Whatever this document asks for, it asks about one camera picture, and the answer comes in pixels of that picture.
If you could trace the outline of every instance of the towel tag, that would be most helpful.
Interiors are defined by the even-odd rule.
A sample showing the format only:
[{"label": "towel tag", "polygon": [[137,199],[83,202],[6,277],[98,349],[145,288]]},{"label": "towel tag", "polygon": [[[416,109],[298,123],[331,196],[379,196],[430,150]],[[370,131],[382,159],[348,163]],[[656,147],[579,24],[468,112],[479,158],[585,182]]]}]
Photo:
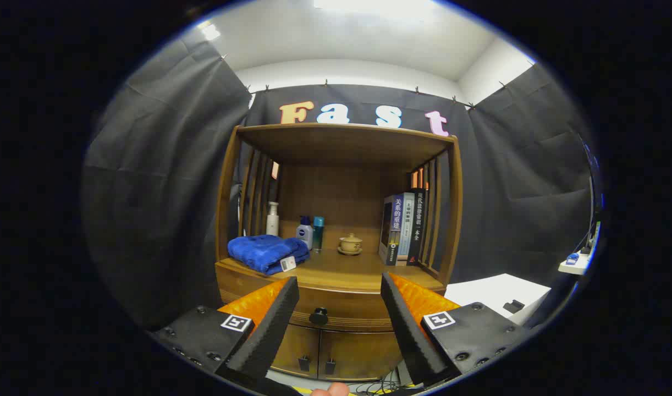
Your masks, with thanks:
[{"label": "towel tag", "polygon": [[296,268],[294,256],[289,256],[280,260],[280,266],[283,268],[283,272]]}]

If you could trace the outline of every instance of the teapot lid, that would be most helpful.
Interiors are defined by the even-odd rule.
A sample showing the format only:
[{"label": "teapot lid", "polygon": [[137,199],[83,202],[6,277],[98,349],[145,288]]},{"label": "teapot lid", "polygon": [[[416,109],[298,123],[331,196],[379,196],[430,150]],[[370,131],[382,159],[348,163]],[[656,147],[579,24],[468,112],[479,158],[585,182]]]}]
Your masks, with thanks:
[{"label": "teapot lid", "polygon": [[363,241],[361,238],[358,238],[356,234],[354,233],[349,233],[346,238],[343,238],[344,241]]}]

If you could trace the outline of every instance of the cabinet door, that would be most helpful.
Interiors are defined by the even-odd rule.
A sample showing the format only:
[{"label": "cabinet door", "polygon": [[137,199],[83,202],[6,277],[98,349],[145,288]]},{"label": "cabinet door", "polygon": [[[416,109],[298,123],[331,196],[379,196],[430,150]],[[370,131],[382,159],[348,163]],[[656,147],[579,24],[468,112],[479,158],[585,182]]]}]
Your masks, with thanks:
[{"label": "cabinet door", "polygon": [[321,331],[319,378],[376,380],[402,361],[394,333]]},{"label": "cabinet door", "polygon": [[316,378],[319,330],[288,325],[271,368],[296,376]]}]

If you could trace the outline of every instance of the ceiling light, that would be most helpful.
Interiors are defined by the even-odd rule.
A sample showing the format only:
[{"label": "ceiling light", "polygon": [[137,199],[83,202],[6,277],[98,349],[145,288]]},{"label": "ceiling light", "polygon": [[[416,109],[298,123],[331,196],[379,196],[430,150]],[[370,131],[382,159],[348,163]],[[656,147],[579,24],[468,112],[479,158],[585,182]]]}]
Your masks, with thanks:
[{"label": "ceiling light", "polygon": [[314,0],[315,8],[388,16],[413,16],[435,6],[434,0]]},{"label": "ceiling light", "polygon": [[219,33],[218,30],[216,30],[215,25],[209,24],[209,25],[206,25],[205,27],[200,27],[200,29],[202,29],[203,35],[209,41],[211,41],[211,40],[213,40],[216,37],[219,37],[221,35],[221,33]]}]

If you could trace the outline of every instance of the screw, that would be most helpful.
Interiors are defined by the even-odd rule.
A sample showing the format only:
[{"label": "screw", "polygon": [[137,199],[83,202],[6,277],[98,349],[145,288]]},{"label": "screw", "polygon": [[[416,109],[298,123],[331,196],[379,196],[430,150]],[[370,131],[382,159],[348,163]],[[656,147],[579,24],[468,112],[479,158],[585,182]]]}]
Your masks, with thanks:
[{"label": "screw", "polygon": [[220,361],[221,360],[221,356],[219,356],[218,353],[206,353],[206,357],[210,358],[211,360],[214,360],[214,361]]}]

